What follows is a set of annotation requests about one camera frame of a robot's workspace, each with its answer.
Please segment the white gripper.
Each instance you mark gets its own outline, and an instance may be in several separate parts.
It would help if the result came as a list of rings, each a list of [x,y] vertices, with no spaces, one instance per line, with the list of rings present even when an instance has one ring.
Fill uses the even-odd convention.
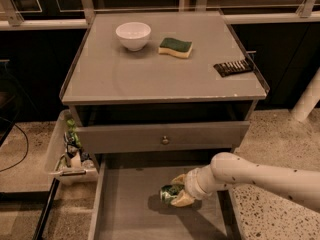
[[[186,175],[181,174],[172,179],[171,184],[185,185],[185,190],[181,190],[177,197],[170,202],[174,207],[186,207],[193,204],[195,199],[203,200],[213,192],[224,189],[224,183],[214,177],[209,165],[195,168]]]

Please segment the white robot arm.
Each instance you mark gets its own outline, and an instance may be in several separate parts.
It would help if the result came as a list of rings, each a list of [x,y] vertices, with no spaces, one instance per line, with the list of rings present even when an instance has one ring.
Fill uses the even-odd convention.
[[[319,110],[256,110],[244,142],[206,166],[174,178],[184,187],[171,204],[190,205],[212,194],[251,185],[317,212],[320,209]]]

